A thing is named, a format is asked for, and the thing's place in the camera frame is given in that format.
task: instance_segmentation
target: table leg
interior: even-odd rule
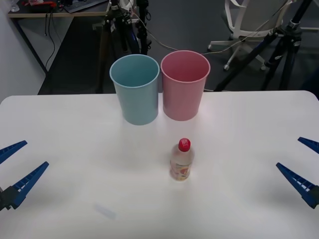
[[[27,38],[26,34],[24,33],[24,31],[22,30],[20,24],[18,23],[18,18],[11,18],[12,22],[14,23],[14,26],[16,27],[16,29],[18,30],[18,32],[20,33],[20,35],[22,36],[22,38],[24,39],[24,41],[26,42],[28,48],[30,49],[30,51],[32,52],[32,54],[34,55],[36,61],[39,63],[40,67],[42,68],[42,70],[44,71],[45,75],[48,75],[48,71],[45,68],[44,64],[42,63],[40,57],[38,56],[38,54],[36,53],[35,49],[33,48],[31,42],[29,41],[29,39]]]

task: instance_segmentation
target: red object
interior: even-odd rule
[[[44,2],[42,2],[42,3],[36,3],[36,4],[32,5],[32,6],[41,6],[41,5],[43,5],[43,6],[49,5],[50,7],[55,8],[55,7],[56,7],[56,2],[53,2],[53,1],[44,1]]]
[[[178,149],[182,152],[187,152],[190,149],[190,141],[188,138],[182,138],[178,143]]]

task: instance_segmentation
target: blue cup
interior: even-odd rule
[[[110,77],[127,122],[144,125],[157,117],[159,73],[156,60],[146,55],[124,56],[111,66]]]

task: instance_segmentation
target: camera stand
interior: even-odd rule
[[[137,5],[140,9],[140,18],[141,20],[145,21],[145,16],[147,13],[146,8],[149,5],[149,2],[147,0],[138,0]],[[103,82],[105,79],[106,63],[110,48],[112,49],[114,59],[117,59],[114,43],[112,40],[113,24],[115,29],[119,32],[121,46],[124,52],[128,52],[130,49],[132,54],[142,53],[146,55],[150,47],[150,43],[147,40],[146,29],[143,24],[138,21],[138,38],[141,40],[140,51],[139,42],[133,30],[130,12],[121,8],[118,0],[110,0],[106,16],[102,23],[96,94],[103,93]]]
[[[273,78],[275,71],[279,66],[280,61],[282,60],[284,54],[287,53],[286,62],[279,85],[279,90],[286,90],[294,67],[295,57],[301,44],[302,32],[299,28],[300,20],[311,2],[312,0],[304,0],[297,10],[294,18],[290,20],[289,24],[285,28],[278,27],[273,31],[270,31],[264,40],[251,53],[249,53],[248,56],[246,56],[246,58],[241,61],[221,83],[217,85],[214,91],[223,91],[225,87],[277,37],[281,37],[281,39],[279,40],[269,61],[265,63],[266,67],[269,68],[269,71],[266,75],[261,90],[266,90],[270,80]]]

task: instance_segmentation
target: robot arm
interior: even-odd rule
[[[24,147],[26,144],[26,141],[21,141],[7,148],[1,149],[0,164],[8,159],[11,155],[16,153],[19,149]],[[7,208],[8,210],[11,207],[13,207],[13,209],[18,208],[26,198],[28,192],[35,185],[35,183],[38,181],[38,179],[41,177],[48,166],[49,163],[44,162],[31,173],[22,178],[20,181],[15,183],[13,186],[9,186],[5,190],[2,190],[0,188],[0,211],[3,208]]]

